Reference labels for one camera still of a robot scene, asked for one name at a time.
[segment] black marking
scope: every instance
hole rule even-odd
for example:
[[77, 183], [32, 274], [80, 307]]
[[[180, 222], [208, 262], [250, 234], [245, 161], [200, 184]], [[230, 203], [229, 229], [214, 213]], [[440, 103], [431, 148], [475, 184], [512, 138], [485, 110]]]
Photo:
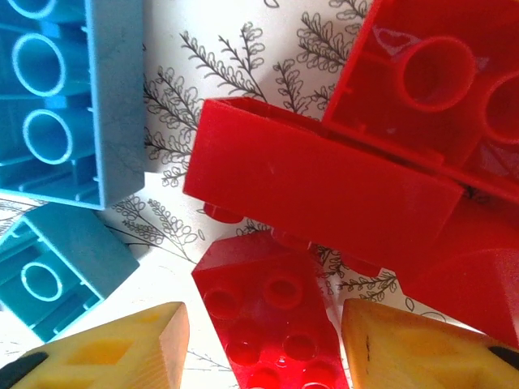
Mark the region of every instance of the black marking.
[[47, 353], [34, 353], [3, 366], [0, 369], [0, 389], [12, 388], [48, 357]]
[[367, 361], [370, 361], [370, 336], [366, 336]]
[[519, 370], [519, 353], [510, 348], [491, 346], [488, 348], [494, 355], [508, 363], [511, 367]]

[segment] plastic toy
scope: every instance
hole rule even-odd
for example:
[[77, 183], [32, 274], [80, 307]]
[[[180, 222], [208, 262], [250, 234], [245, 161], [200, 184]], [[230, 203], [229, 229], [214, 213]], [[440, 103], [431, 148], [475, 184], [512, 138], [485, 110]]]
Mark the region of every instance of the plastic toy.
[[519, 203], [518, 20], [514, 0], [375, 0], [324, 123]]
[[22, 372], [0, 387], [179, 389], [188, 340], [186, 307], [170, 302], [35, 348], [0, 370]]
[[47, 342], [138, 266], [92, 211], [49, 203], [0, 239], [0, 301]]
[[461, 202], [398, 279], [408, 296], [519, 348], [519, 209], [488, 201]]
[[519, 351], [483, 334], [365, 300], [347, 300], [344, 307], [342, 334], [354, 387], [519, 387]]
[[[224, 222], [248, 216], [354, 259], [412, 264], [463, 189], [325, 133], [314, 120], [257, 100], [206, 100], [184, 192]], [[319, 182], [335, 185], [323, 191]]]
[[104, 209], [144, 186], [142, 39], [142, 0], [0, 4], [0, 192]]
[[264, 232], [214, 242], [193, 271], [242, 389], [348, 387], [314, 261]]

